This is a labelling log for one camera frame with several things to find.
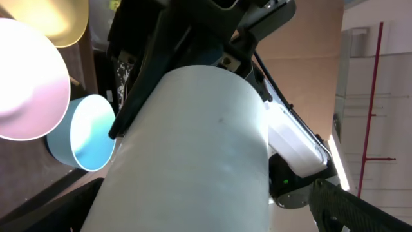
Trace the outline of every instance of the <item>red pipe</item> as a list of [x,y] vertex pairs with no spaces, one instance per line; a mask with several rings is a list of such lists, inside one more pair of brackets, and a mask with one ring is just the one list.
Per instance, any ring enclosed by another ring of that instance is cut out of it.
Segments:
[[378,63],[379,63],[379,54],[380,54],[380,42],[382,41],[383,28],[384,28],[384,23],[380,22],[379,23],[378,44],[376,45],[375,65],[373,67],[373,78],[372,78],[371,96],[369,100],[368,121],[366,123],[365,143],[363,145],[362,167],[360,168],[358,197],[361,197],[361,193],[362,193],[363,175],[364,175],[365,163],[366,163],[366,151],[368,150],[369,130],[371,126],[371,117],[372,117],[372,108],[373,108],[373,97],[375,96],[376,77],[378,74]]
[[371,161],[371,160],[391,161],[391,160],[396,160],[396,158],[367,158],[366,157],[366,161]]

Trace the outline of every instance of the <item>cable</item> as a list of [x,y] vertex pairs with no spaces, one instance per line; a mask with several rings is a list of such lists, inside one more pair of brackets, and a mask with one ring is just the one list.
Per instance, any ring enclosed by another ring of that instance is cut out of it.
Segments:
[[272,76],[270,75],[268,69],[266,68],[265,64],[263,63],[262,59],[260,58],[259,54],[257,51],[254,52],[254,56],[257,60],[257,63],[259,63],[260,68],[263,70],[263,73],[266,76],[266,79],[269,81],[269,83],[272,85],[273,89],[275,89],[275,92],[281,99],[282,103],[286,106],[286,108],[289,110],[289,112],[295,117],[295,119],[298,121],[298,123],[304,128],[304,130],[313,138],[316,143],[322,147],[322,149],[329,154],[329,156],[332,158],[332,154],[330,153],[329,149],[323,144],[322,141],[320,141],[315,133],[304,123],[302,118],[296,113],[296,111],[293,109],[293,104],[289,104],[289,102],[286,100],[285,96],[282,94],[281,90],[279,87],[277,87],[277,84],[275,83],[275,80],[273,80]]

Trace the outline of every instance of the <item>blue cup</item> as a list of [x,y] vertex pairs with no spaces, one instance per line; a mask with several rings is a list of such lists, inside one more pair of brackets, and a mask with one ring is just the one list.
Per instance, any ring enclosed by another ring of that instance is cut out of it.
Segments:
[[115,148],[108,135],[114,120],[110,103],[100,95],[70,101],[63,120],[46,137],[51,154],[75,168],[100,170]]

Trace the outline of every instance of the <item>fluorescent light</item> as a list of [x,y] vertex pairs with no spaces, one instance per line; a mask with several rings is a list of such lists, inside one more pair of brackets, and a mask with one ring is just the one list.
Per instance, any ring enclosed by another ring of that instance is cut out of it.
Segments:
[[348,178],[346,177],[345,170],[343,169],[343,164],[341,157],[339,156],[339,152],[337,151],[336,143],[335,140],[333,139],[333,135],[329,136],[328,140],[330,152],[332,153],[332,159],[333,159],[333,164],[336,167],[337,174],[339,176],[339,179],[341,180],[341,187],[345,191],[349,191],[349,182]]

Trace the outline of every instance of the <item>white cylinder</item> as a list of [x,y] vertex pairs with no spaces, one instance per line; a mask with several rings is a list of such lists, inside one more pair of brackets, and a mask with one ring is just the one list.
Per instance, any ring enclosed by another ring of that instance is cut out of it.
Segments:
[[266,232],[265,107],[211,66],[167,73],[129,128],[82,231]]

